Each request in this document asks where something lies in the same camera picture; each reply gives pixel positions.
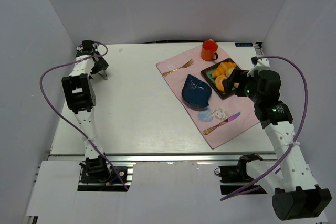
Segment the orange mug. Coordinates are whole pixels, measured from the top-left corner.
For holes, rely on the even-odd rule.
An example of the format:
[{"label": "orange mug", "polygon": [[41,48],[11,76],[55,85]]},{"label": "orange mug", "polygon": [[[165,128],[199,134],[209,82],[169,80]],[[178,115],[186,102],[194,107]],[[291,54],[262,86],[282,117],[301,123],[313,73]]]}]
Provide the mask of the orange mug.
[{"label": "orange mug", "polygon": [[216,53],[217,49],[218,45],[213,40],[207,40],[203,42],[201,52],[202,59],[206,61],[217,60],[218,59],[218,54]]}]

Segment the croissant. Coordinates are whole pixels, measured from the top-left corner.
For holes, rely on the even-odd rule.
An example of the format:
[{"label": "croissant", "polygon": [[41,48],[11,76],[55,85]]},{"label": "croissant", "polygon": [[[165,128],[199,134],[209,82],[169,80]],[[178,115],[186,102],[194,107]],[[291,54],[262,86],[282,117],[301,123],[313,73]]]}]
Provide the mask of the croissant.
[{"label": "croissant", "polygon": [[235,68],[236,66],[237,64],[233,62],[222,62],[219,64],[216,70],[212,73],[212,78],[216,79],[216,77],[225,74],[225,71],[228,70],[229,68]]}]

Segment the gold fork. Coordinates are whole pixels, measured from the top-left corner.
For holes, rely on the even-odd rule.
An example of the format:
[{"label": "gold fork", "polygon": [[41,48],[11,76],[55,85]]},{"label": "gold fork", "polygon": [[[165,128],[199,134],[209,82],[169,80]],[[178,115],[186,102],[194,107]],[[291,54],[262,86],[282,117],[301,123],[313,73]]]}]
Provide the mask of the gold fork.
[{"label": "gold fork", "polygon": [[179,70],[180,68],[187,68],[187,67],[190,67],[193,63],[194,63],[194,60],[191,59],[190,61],[188,61],[186,64],[184,64],[183,66],[181,66],[181,67],[179,67],[179,68],[176,68],[176,69],[174,69],[174,70],[171,70],[171,71],[162,73],[162,76],[167,76],[168,74],[170,74],[170,73],[172,73],[172,72],[175,72],[175,71]]}]

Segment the pink cloth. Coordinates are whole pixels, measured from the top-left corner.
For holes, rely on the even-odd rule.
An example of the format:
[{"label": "pink cloth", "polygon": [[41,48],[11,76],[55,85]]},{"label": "pink cloth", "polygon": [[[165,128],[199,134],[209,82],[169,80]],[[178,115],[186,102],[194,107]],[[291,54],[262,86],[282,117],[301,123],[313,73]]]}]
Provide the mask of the pink cloth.
[{"label": "pink cloth", "polygon": [[202,46],[195,47],[180,55],[157,63],[156,66],[160,73],[164,73],[178,68],[187,63],[189,60],[194,59],[194,63],[190,67],[179,69],[163,78],[179,101],[183,104],[201,134],[205,129],[213,127],[229,116],[240,112],[239,117],[225,125],[220,126],[213,132],[209,133],[209,135],[202,134],[209,146],[212,149],[215,149],[251,128],[259,121],[254,114],[253,103],[246,97],[237,97],[236,95],[233,95],[225,100],[222,100],[216,91],[212,90],[207,110],[202,112],[195,111],[185,104],[181,96],[181,91],[187,75],[191,74],[206,82],[201,75],[201,70],[230,58],[230,56],[219,47],[217,50],[218,60],[215,62],[205,61],[201,58],[201,49]]}]

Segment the black tray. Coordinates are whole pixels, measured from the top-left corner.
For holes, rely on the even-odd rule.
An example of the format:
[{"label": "black tray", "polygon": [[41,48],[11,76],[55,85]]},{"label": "black tray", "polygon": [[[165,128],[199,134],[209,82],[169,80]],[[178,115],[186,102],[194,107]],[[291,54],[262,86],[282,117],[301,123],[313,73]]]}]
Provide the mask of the black tray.
[{"label": "black tray", "polygon": [[[231,58],[227,58],[225,60],[222,60],[221,62],[233,62],[235,63]],[[203,75],[204,79],[206,80],[206,82],[217,92],[217,94],[219,95],[219,97],[223,100],[225,98],[228,98],[229,96],[233,95],[236,92],[236,88],[233,87],[231,92],[221,92],[216,88],[215,85],[215,79],[213,79],[211,77],[212,73],[216,70],[216,68],[219,66],[219,64],[221,64],[221,62],[214,64],[211,67],[208,67],[206,69],[203,69],[201,71],[201,74]]]}]

